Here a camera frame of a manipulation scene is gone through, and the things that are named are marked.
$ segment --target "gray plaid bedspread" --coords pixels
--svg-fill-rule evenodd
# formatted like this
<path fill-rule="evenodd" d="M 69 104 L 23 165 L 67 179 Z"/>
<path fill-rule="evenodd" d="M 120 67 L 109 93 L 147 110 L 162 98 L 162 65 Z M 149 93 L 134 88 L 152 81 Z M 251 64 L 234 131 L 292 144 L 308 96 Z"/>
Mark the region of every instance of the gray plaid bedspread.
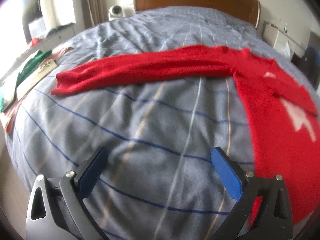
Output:
<path fill-rule="evenodd" d="M 220 146 L 254 171 L 251 136 L 232 77 L 106 87 L 70 97 L 50 94 L 55 74 L 92 59 L 227 45 L 265 57 L 304 84 L 303 74 L 264 43 L 254 27 L 210 8 L 144 11 L 78 34 L 74 49 L 27 96 L 6 136 L 12 163 L 30 190 L 38 174 L 62 176 L 99 146 L 110 152 L 89 212 L 110 239 L 206 239 L 235 201 L 210 163 Z"/>

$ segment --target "beige curtain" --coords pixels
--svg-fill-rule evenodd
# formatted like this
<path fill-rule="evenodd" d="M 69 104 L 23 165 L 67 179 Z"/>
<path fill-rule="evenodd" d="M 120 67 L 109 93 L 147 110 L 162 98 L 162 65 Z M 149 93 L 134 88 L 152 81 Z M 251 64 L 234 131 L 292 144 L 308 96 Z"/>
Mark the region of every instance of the beige curtain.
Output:
<path fill-rule="evenodd" d="M 105 0 L 86 0 L 91 25 L 95 26 L 108 20 Z"/>

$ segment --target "green cloth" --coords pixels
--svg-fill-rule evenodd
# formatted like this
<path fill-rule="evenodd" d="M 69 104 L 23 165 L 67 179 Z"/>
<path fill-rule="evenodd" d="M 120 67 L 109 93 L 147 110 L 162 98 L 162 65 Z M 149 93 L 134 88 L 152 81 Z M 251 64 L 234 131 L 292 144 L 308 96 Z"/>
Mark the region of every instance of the green cloth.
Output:
<path fill-rule="evenodd" d="M 16 81 L 17 81 L 16 85 L 15 86 L 13 85 L 12 88 L 9 89 L 10 91 L 5 91 L 4 85 L 2 87 L 0 87 L 0 111 L 5 110 L 5 107 L 7 107 L 7 104 L 5 103 L 6 96 L 8 97 L 9 95 L 13 95 L 13 97 L 14 97 L 17 87 L 23 81 L 25 81 L 25 79 L 28 76 L 30 76 L 31 73 L 33 73 L 39 67 L 40 63 L 43 60 L 45 60 L 47 57 L 49 57 L 51 55 L 51 53 L 52 53 L 52 50 L 48 50 L 46 52 L 42 52 L 41 50 L 39 50 L 37 52 L 37 54 L 32 59 L 28 60 L 28 62 L 23 67 L 22 71 L 20 73 L 18 73 L 18 77 L 16 79 Z M 9 78 L 7 78 L 6 82 L 13 82 L 13 81 L 10 80 Z"/>

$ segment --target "nightstand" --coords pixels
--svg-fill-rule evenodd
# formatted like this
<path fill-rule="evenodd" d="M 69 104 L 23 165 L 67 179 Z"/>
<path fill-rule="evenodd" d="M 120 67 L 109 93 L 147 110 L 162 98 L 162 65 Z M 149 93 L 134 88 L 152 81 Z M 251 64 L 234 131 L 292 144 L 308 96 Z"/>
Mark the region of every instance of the nightstand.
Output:
<path fill-rule="evenodd" d="M 282 51 L 287 42 L 289 42 L 290 46 L 290 59 L 292 59 L 293 54 L 302 57 L 304 55 L 305 49 L 301 47 L 294 39 L 292 39 L 287 33 L 279 30 L 276 26 L 271 25 L 270 23 L 265 22 L 263 31 L 262 31 L 262 39 L 273 47 L 276 51 Z"/>

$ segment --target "window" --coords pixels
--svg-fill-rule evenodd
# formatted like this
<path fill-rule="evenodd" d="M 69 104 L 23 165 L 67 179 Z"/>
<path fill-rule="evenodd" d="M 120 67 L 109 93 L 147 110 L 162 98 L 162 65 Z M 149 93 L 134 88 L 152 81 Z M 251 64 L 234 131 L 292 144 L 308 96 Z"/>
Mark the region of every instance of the window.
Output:
<path fill-rule="evenodd" d="M 22 0 L 8 0 L 0 8 L 0 77 L 9 70 L 16 57 L 27 49 L 22 11 Z"/>

